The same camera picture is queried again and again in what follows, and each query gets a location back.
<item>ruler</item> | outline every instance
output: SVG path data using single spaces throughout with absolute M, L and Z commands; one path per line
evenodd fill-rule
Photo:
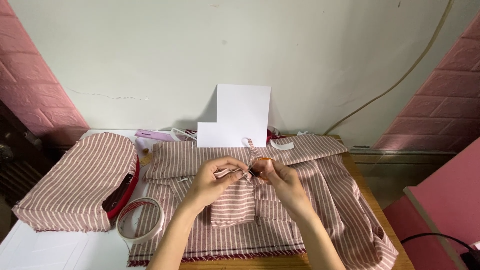
M 159 140 L 159 141 L 170 141 L 170 142 L 175 141 L 172 138 L 172 136 L 170 136 L 170 134 L 168 134 L 168 133 L 148 131 L 148 130 L 143 130 L 143 129 L 139 129 L 137 131 L 137 133 L 135 133 L 135 136 L 148 138 L 148 139 Z M 177 137 L 180 140 L 185 140 L 185 136 L 183 136 L 183 135 L 177 135 Z

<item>white wall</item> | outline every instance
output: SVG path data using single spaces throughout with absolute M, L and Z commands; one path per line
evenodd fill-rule
M 92 128 L 194 129 L 227 83 L 271 86 L 270 125 L 322 133 L 403 75 L 447 0 L 9 2 Z M 457 0 L 413 73 L 332 133 L 371 146 L 479 5 Z

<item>white paper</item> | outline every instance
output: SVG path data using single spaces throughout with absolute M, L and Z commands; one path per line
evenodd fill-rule
M 269 86 L 217 85 L 216 123 L 198 123 L 197 147 L 266 147 Z

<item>right hand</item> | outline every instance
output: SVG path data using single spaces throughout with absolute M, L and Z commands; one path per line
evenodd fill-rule
M 311 215 L 318 217 L 295 169 L 275 160 L 257 160 L 252 169 L 261 172 L 260 176 L 273 185 L 277 197 L 295 222 L 307 220 Z

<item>white thread spool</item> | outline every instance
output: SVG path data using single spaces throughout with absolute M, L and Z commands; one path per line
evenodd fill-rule
M 148 154 L 148 147 L 146 145 L 145 139 L 140 137 L 136 138 L 135 145 L 137 146 L 137 149 L 141 151 L 144 155 Z

